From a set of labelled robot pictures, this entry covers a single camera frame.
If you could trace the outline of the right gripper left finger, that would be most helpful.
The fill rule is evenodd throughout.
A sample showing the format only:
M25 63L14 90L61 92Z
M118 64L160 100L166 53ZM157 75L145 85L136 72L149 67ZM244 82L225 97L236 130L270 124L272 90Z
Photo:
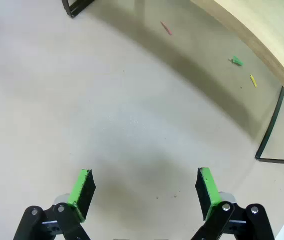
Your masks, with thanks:
M92 171L82 169L65 202L53 204L49 209L32 205L25 209L15 240L54 240L63 235L66 240L88 240L81 226L86 219L96 185Z

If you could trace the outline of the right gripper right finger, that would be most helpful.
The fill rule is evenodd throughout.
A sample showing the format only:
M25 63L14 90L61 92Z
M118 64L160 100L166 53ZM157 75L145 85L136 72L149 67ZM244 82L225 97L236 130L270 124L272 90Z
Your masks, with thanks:
M232 194L218 191L209 168L198 169L195 188L204 224L193 240L218 240L223 234L237 240L274 239L265 208L258 203L241 208Z

